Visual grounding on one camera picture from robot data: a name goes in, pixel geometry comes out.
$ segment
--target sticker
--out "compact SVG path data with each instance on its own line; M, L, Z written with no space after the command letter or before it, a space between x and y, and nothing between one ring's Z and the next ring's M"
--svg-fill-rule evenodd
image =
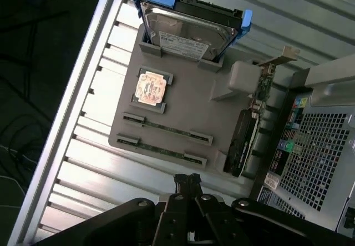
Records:
M262 204L268 204L271 198L272 191L264 186L261 187L257 201Z
M299 128L300 128L300 124L298 124L298 123L292 124L292 129L299 129Z
M159 31L160 47L171 53L200 60L209 48L207 44Z
M294 108L298 108L298 106L300 105L300 102L301 102L301 99L296 98L296 99L295 99L295 102L293 103L293 107L294 107Z
M306 107L307 101L308 101L308 98L302 98L301 101L300 101L299 107L300 108Z
M139 75L135 90L138 102L156 106L161 103L165 92L166 80L162 75L146 71Z
M289 155L290 154L288 152L284 152L279 149L276 150L275 155L273 157L272 165L270 166L270 171L281 176Z
M268 185L270 188L272 188L273 190L275 190L277 188L279 181L280 180L277 176L271 174L270 172L267 172L264 183Z

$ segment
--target dark background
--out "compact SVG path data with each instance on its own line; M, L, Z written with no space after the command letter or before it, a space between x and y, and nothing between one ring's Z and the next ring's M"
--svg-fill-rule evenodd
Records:
M56 114L65 86L73 69L76 57L85 37L98 0L0 0L0 29L52 16L59 12L66 14L40 22L34 41L34 51L31 69L31 101L50 120L46 120L36 110L29 106L3 80L11 82L16 89L23 91L24 66L14 64L0 58L0 130L13 119L29 114L33 117L23 117L13 123L5 132L0 133L0 145L21 149L32 140L37 140L32 150L26 156L36 161L40 149L47 137ZM27 43L31 27L22 27L9 32L0 32L0 54L9 54L21 60L27 60ZM31 163L16 165L16 159L11 157L6 149L0 148L0 161L17 179L19 172L29 183L34 166ZM0 175L8 174L0 167ZM0 178L0 245L6 245L8 237L16 221L18 208L1 207L10 205L20 207L23 194L12 180Z

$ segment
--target white cable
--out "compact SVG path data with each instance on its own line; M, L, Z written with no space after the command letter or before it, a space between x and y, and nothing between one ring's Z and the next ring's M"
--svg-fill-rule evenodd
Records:
M16 179L10 178L10 177L6 177L5 175L0 175L0 178L5 178L5 179L9 179L9 180L15 181L16 184L17 184L17 186L20 188L21 192L23 193L23 195L26 196L26 194L25 194L23 188L22 188L21 185L17 182Z
M3 148L3 149L5 149L5 150L9 151L9 148L8 148L8 147L6 147L6 146L4 146L4 145L1 145L1 144L0 144L0 148ZM17 151L14 150L14 149L11 149L11 152L17 153ZM22 157L23 157L24 159L26 159L27 161L31 162L31 163L37 164L36 161L29 159L27 156L25 156L25 155L23 155L23 154L22 154Z

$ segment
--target cable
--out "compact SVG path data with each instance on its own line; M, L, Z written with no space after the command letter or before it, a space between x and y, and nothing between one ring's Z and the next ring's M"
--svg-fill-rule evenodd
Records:
M16 180L16 177L6 168L6 166L1 162L0 159L0 167L5 171L6 174L8 174L11 178Z
M17 186L20 188L21 192L23 193L23 195L26 196L26 193L24 192L23 188L21 187L21 185L18 183L18 181L16 179L10 178L10 177L6 177L5 175L0 175L0 178L4 178L4 179L15 181Z
M25 186L26 186L26 187L29 185L29 182L27 182L26 177L24 176L24 174L23 174L22 171L20 170L19 164L21 164L22 166L24 166L24 168L25 168L26 170L30 171L31 173L33 173L33 170L30 169L30 168L28 168L28 167L26 167L23 163L17 162L17 161L19 161L19 160L18 160L18 157L12 154L12 145L13 145L13 142L16 140L16 138L21 134L21 132L23 132L23 131L24 131L25 129L27 129L28 127L37 126L37 125L40 127L40 132L41 132L41 135L43 136L43 129L42 129L42 126L41 126L41 125L38 123L38 121L36 120L36 122L27 124L27 125L25 125L24 127L22 127L22 128L20 128L19 130L17 130L17 131L15 132L15 134L12 136L12 138L11 138L11 140L10 140L10 143L9 143L9 147L8 147L8 154L9 154L11 160L14 161L14 165L15 165L15 167L16 167L16 170L17 170L18 174L20 175L20 177L21 177L21 179L22 179L22 182L25 183Z
M31 119L33 119L36 123L38 123L38 125L40 126L41 128L41 132L42 132L42 135L44 133L44 128L43 128L43 125L32 115L30 114L21 114L19 115L18 117L15 117L9 124L7 124L1 131L0 131L0 138L2 138L2 136L4 135L5 131L13 124L15 123L16 121L20 120L21 118L24 118L24 117L29 117Z
M21 209L21 206L12 206L12 205L2 205L2 204L0 204L0 208L1 208L1 207Z
M3 148L3 149L5 149L6 151L9 151L9 148L8 148L8 147L5 147L4 145L1 145L1 144L0 144L0 148ZM19 152L19 151L14 150L14 149L11 149L11 151L14 152L14 153L18 153L18 152ZM29 158L28 158L26 155L24 155L24 154L22 154L22 157L23 157L24 159L26 159L27 161L31 162L31 163L37 164L36 161L34 161L34 160L32 160L32 159L29 159Z
M31 160L32 163L38 163L30 158L28 158L27 153L29 152L38 152L38 156L40 157L40 154L42 153L44 146L44 139L32 139L25 145L21 146L17 151L16 157L17 159L23 161L24 159Z

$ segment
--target metal frame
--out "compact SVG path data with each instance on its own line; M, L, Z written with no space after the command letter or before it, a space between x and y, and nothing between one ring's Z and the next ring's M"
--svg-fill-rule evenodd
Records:
M309 104L303 111L304 114L342 113L346 114L347 116L352 115L353 112L354 106L311 107ZM355 175L351 173L355 166L355 161L353 158L353 138L355 136L355 131L349 126L347 121L344 122L342 129L349 130L349 134L346 137L346 143L341 151L341 155L339 157L336 169L334 170L334 174L331 178L328 191L325 194L325 198L320 211L315 210L310 205L306 204L295 195L285 190L281 184L277 187L276 190L274 190L274 192L280 196L280 198L287 200L289 205L293 206L299 212L302 212L306 216L306 220L331 230L337 229L343 208L346 205L348 198L351 197L355 182ZM285 168L280 179L283 178L286 172L287 171Z
M8 245L29 244L47 205L123 0L99 0Z

